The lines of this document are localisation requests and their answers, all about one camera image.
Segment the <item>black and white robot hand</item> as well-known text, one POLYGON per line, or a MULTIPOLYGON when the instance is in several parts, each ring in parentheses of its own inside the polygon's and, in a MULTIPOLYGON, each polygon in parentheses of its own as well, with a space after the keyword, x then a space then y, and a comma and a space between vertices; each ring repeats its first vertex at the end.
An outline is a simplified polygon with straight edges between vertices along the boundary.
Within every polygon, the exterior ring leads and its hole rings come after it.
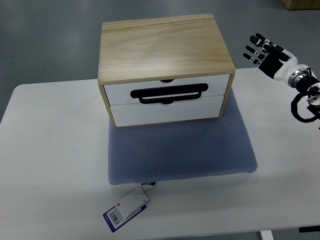
POLYGON ((297 58, 278 44, 256 33, 249 38, 243 56, 268 77, 277 81, 287 81, 300 67, 297 58))

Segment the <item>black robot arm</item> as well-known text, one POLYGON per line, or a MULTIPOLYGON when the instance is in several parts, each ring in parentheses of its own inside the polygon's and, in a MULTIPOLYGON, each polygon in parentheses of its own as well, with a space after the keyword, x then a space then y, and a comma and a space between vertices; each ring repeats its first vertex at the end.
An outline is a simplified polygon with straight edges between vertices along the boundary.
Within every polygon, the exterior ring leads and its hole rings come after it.
POLYGON ((301 123, 312 123, 320 119, 320 81, 314 76, 309 66, 302 65, 295 70, 288 80, 290 87, 295 88, 298 94, 290 104, 292 116, 301 123), (302 98, 306 98, 306 109, 313 114, 311 118, 303 118, 299 114, 298 104, 302 98))

